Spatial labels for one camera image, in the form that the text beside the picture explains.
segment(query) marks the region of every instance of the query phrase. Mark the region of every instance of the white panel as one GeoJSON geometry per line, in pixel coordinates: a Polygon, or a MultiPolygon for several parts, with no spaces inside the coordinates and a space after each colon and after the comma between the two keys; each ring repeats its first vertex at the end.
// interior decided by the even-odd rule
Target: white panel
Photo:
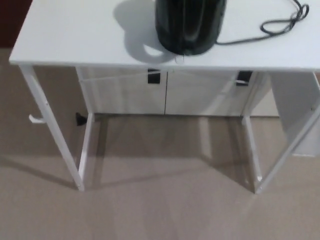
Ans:
{"type": "Polygon", "coordinates": [[[257,99],[253,103],[252,117],[279,117],[269,77],[264,77],[255,95],[257,99]]]}
{"type": "MultiPolygon", "coordinates": [[[[291,142],[306,125],[320,103],[316,76],[310,72],[270,73],[272,90],[287,140],[291,142]]],[[[320,122],[304,137],[295,154],[318,155],[320,122]]]]}
{"type": "Polygon", "coordinates": [[[98,78],[84,81],[93,112],[164,114],[167,73],[161,73],[160,84],[148,84],[147,70],[141,72],[123,68],[90,68],[87,77],[98,78]]]}
{"type": "Polygon", "coordinates": [[[250,93],[236,86],[237,71],[184,71],[169,73],[166,114],[240,116],[250,93]]]}

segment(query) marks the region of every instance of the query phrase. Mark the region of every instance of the white metal frame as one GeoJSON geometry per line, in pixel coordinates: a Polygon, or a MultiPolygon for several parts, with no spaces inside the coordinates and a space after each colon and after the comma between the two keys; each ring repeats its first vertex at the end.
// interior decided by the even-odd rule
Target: white metal frame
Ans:
{"type": "Polygon", "coordinates": [[[38,105],[41,114],[43,116],[43,123],[46,123],[49,127],[49,130],[54,138],[56,145],[58,146],[59,151],[61,152],[62,158],[66,163],[66,166],[73,177],[73,180],[79,189],[79,191],[85,190],[84,185],[84,175],[85,175],[85,168],[86,162],[88,157],[88,148],[90,144],[90,136],[93,127],[93,122],[95,120],[94,114],[89,112],[85,134],[84,134],[84,141],[83,141],[83,148],[80,158],[80,165],[79,169],[76,166],[75,160],[69,150],[69,147],[66,143],[66,140],[61,132],[61,129],[58,125],[58,122],[52,112],[52,109],[49,105],[49,102],[46,98],[46,95],[37,79],[37,75],[33,69],[32,65],[20,65],[21,72],[24,76],[24,79],[34,97],[36,104],[38,105]]]}
{"type": "MultiPolygon", "coordinates": [[[[79,83],[81,86],[82,94],[84,97],[84,101],[88,110],[88,118],[87,124],[85,128],[83,147],[81,152],[80,164],[79,168],[77,168],[74,158],[68,148],[68,145],[63,137],[61,129],[57,123],[57,120],[52,112],[52,109],[48,103],[46,95],[37,79],[36,73],[32,67],[32,65],[20,65],[21,72],[25,78],[25,81],[41,111],[43,119],[35,119],[30,116],[30,120],[33,123],[46,123],[49,127],[49,130],[55,140],[55,143],[58,146],[58,149],[61,152],[61,155],[67,165],[70,174],[73,177],[75,184],[77,185],[80,191],[85,190],[84,186],[84,176],[88,158],[88,151],[90,146],[90,140],[93,130],[93,124],[95,121],[95,113],[92,112],[92,106],[89,101],[88,92],[85,84],[83,83],[83,74],[79,67],[76,67],[76,72],[78,75],[79,83]]],[[[283,149],[277,161],[270,168],[265,177],[262,176],[260,162],[258,157],[258,150],[254,138],[254,131],[251,124],[251,113],[254,109],[254,101],[256,96],[256,92],[258,92],[258,88],[261,83],[264,81],[264,74],[260,72],[254,72],[251,77],[251,82],[253,84],[251,93],[248,97],[248,101],[243,110],[243,120],[242,124],[245,127],[246,135],[248,139],[248,147],[251,153],[250,157],[250,166],[252,169],[252,174],[254,176],[254,191],[256,194],[261,193],[270,181],[273,179],[275,174],[278,172],[280,167],[285,163],[286,159],[289,155],[294,153],[294,150],[299,146],[300,142],[304,139],[304,137],[308,134],[308,132],[312,129],[314,124],[320,119],[320,101],[317,103],[313,113],[310,115],[311,117],[306,121],[306,124],[302,127],[302,129],[295,135],[295,137],[289,141],[287,146],[283,149]]]]}

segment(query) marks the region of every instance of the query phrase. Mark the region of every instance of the floor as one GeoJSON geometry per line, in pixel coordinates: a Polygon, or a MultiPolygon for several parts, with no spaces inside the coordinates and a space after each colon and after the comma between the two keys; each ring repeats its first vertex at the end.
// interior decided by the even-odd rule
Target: floor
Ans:
{"type": "MultiPolygon", "coordinates": [[[[1,240],[320,238],[320,158],[290,157],[254,195],[237,118],[101,117],[87,191],[75,190],[48,128],[28,120],[39,111],[9,53],[0,50],[1,240]]],[[[84,128],[74,114],[86,111],[75,70],[36,72],[79,159],[84,128]]],[[[277,118],[253,127],[265,172],[284,134],[277,118]]]]}

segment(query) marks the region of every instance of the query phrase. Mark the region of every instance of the white tabletop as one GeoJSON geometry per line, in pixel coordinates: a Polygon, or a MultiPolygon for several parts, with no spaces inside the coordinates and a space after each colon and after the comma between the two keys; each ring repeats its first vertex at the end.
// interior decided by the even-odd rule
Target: white tabletop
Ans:
{"type": "MultiPolygon", "coordinates": [[[[292,32],[256,43],[215,45],[175,59],[159,43],[152,0],[33,0],[13,64],[320,71],[320,0],[292,32]]],[[[265,20],[288,18],[291,0],[228,0],[220,42],[263,35],[265,20]]]]}

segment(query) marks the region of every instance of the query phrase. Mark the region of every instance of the white hook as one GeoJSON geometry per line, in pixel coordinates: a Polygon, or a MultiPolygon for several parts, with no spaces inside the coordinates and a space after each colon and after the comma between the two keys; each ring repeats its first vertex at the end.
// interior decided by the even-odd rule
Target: white hook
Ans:
{"type": "Polygon", "coordinates": [[[35,118],[31,114],[29,115],[29,120],[33,124],[45,124],[46,123],[46,121],[43,118],[35,118]]]}

